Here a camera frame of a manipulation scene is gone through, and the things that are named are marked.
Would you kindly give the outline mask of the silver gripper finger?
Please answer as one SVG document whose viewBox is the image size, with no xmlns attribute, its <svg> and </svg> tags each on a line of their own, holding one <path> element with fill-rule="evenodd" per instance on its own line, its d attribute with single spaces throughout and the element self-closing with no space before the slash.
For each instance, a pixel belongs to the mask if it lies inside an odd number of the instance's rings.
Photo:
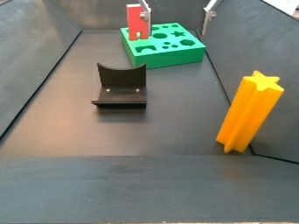
<svg viewBox="0 0 299 224">
<path fill-rule="evenodd" d="M 145 0 L 137 0 L 142 11 L 140 12 L 140 18 L 146 22 L 146 27 L 150 27 L 152 9 L 149 8 Z"/>
<path fill-rule="evenodd" d="M 220 0 L 209 0 L 206 6 L 202 8 L 202 20 L 201 20 L 201 29 L 200 29 L 200 35 L 205 35 L 208 22 L 216 17 L 216 8 L 220 4 Z"/>
</svg>

